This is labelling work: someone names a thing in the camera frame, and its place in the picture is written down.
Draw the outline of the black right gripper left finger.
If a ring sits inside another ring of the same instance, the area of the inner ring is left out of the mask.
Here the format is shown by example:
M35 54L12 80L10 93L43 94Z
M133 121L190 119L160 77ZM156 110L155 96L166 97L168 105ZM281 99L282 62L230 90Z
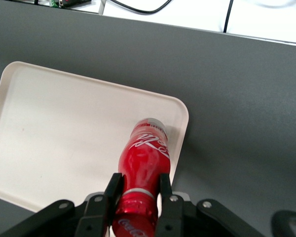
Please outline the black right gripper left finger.
M55 201L0 237L107 237L122 186L122 174L114 173L104 192L90 194L81 205Z

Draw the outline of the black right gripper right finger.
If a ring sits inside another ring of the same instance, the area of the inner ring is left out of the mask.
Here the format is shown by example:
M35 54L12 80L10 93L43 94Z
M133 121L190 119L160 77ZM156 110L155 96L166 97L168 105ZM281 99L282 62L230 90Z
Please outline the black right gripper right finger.
M263 236L214 199L203 199L194 205L182 195L174 194L169 174L160 175L160 194L162 211L156 224L156 237Z

